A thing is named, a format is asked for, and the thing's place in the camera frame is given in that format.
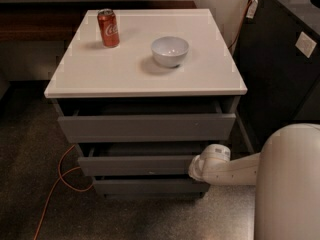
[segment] floor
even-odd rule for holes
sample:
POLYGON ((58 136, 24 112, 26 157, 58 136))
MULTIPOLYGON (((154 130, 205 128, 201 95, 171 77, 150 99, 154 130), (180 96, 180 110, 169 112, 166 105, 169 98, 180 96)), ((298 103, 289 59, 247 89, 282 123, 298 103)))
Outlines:
MULTIPOLYGON (((43 83, 13 85, 0 104, 0 239, 32 239, 57 165, 70 144, 43 83)), ((235 125, 233 157, 247 153, 235 125)), ((77 166, 76 151, 64 170, 77 166)), ((85 187, 81 172, 67 179, 85 187)), ((59 183, 38 239, 253 239, 255 188, 213 186, 202 199, 108 200, 94 190, 77 193, 59 183)))

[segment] white bowl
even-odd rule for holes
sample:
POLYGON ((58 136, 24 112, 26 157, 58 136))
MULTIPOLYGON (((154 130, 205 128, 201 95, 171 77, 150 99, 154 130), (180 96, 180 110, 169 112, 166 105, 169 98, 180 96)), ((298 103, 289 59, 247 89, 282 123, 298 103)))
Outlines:
POLYGON ((182 38, 165 36, 155 40, 151 50, 155 61, 162 66, 173 68, 182 63, 188 53, 189 44, 182 38))

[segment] coca-cola logo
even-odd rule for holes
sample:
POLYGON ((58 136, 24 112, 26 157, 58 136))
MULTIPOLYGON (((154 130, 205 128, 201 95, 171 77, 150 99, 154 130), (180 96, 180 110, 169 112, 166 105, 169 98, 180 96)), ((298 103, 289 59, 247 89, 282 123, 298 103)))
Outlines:
POLYGON ((113 25, 110 24, 107 28, 106 28, 106 35, 107 36, 112 36, 114 34, 118 33, 118 27, 117 25, 113 25))

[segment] red soda can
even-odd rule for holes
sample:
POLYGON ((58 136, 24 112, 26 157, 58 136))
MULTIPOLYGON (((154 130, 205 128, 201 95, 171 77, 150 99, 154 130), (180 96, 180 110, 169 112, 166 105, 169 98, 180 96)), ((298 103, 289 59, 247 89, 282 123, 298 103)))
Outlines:
POLYGON ((116 47, 120 43, 120 39, 117 27, 117 19, 113 10, 99 10, 97 18, 104 46, 116 47))

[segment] black cabinet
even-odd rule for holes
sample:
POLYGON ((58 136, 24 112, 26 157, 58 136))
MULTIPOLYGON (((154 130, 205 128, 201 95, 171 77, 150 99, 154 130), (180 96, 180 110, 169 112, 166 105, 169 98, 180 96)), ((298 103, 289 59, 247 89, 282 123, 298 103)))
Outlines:
MULTIPOLYGON (((254 19, 246 19, 242 26, 234 53, 248 87, 239 114, 252 129, 257 149, 285 125, 320 123, 319 45, 310 58, 296 47, 301 32, 317 43, 320 36, 303 21, 303 4, 296 8, 299 16, 294 8, 290 10, 279 0, 259 0, 254 19)), ((313 9, 320 15, 320 9, 313 9)))

